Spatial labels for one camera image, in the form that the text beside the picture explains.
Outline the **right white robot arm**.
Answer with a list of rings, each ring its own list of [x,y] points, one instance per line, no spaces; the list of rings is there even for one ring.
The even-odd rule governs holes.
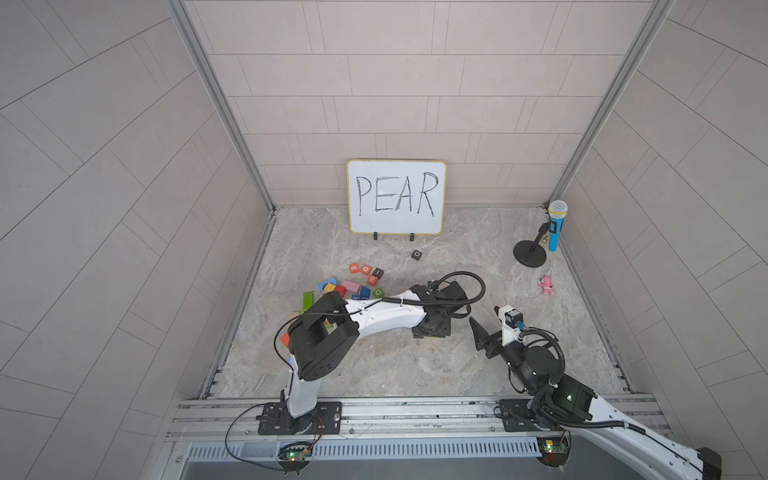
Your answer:
[[[722,457],[702,447],[693,449],[656,433],[614,407],[592,388],[566,373],[565,354],[552,332],[527,326],[515,309],[500,313],[501,329],[488,332],[469,319],[475,347],[486,357],[501,358],[507,379],[526,400],[502,399],[494,415],[511,427],[535,427],[559,433],[556,443],[540,442],[540,460],[563,466],[577,432],[614,455],[647,479],[720,479]]]

